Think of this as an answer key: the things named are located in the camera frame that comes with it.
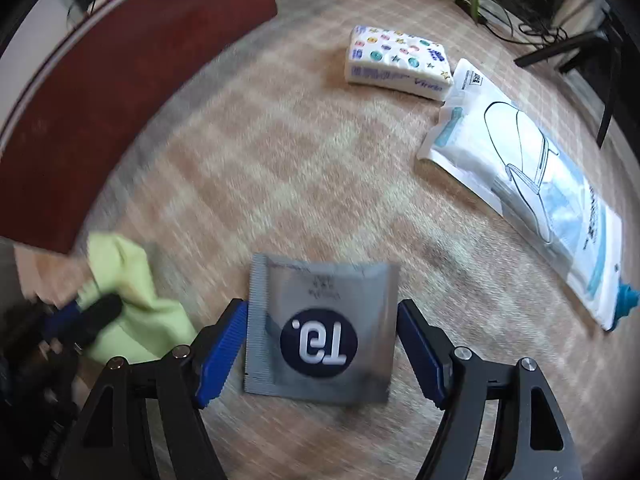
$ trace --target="square foil packet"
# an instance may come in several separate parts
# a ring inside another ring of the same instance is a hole
[[[244,390],[335,404],[386,402],[399,270],[254,254]]]

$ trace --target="white plastic package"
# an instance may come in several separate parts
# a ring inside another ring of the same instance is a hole
[[[453,86],[439,43],[400,30],[358,25],[351,32],[345,79],[444,101]]]
[[[605,329],[620,278],[622,221],[582,171],[466,59],[418,158],[428,158],[503,216]]]

